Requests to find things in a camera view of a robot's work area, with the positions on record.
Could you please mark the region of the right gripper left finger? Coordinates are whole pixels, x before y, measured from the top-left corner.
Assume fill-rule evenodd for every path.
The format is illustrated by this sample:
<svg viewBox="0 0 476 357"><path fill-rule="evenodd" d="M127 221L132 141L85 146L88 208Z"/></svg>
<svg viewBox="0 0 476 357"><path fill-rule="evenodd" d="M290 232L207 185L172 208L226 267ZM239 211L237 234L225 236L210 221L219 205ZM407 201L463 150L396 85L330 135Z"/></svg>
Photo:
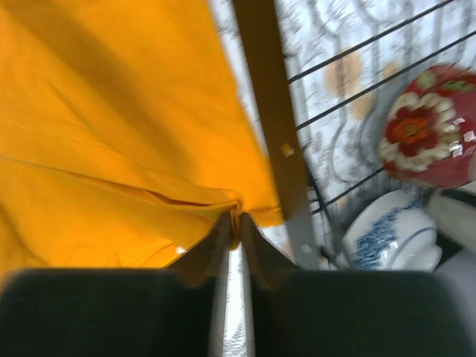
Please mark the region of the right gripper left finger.
<svg viewBox="0 0 476 357"><path fill-rule="evenodd" d="M231 217L165 268L38 268L1 288L3 356L220 356Z"/></svg>

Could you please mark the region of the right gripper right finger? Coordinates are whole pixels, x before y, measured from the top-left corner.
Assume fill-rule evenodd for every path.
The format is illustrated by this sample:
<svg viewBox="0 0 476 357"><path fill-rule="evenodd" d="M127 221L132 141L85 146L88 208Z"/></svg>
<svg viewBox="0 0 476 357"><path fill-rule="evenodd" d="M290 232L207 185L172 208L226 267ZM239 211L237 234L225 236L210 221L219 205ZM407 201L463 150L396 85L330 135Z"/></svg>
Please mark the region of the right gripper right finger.
<svg viewBox="0 0 476 357"><path fill-rule="evenodd" d="M444 280L417 271L296 266L240 218L253 356L473 356L475 340Z"/></svg>

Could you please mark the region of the orange t shirt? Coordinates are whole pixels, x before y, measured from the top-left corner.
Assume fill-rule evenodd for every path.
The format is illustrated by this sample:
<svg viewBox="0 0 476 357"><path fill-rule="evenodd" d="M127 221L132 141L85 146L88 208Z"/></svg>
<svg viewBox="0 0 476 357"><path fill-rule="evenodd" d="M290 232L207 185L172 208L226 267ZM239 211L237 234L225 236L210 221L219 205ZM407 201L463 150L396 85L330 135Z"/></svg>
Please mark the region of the orange t shirt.
<svg viewBox="0 0 476 357"><path fill-rule="evenodd" d="M1 272L160 268L283 222L206 1L1 3Z"/></svg>

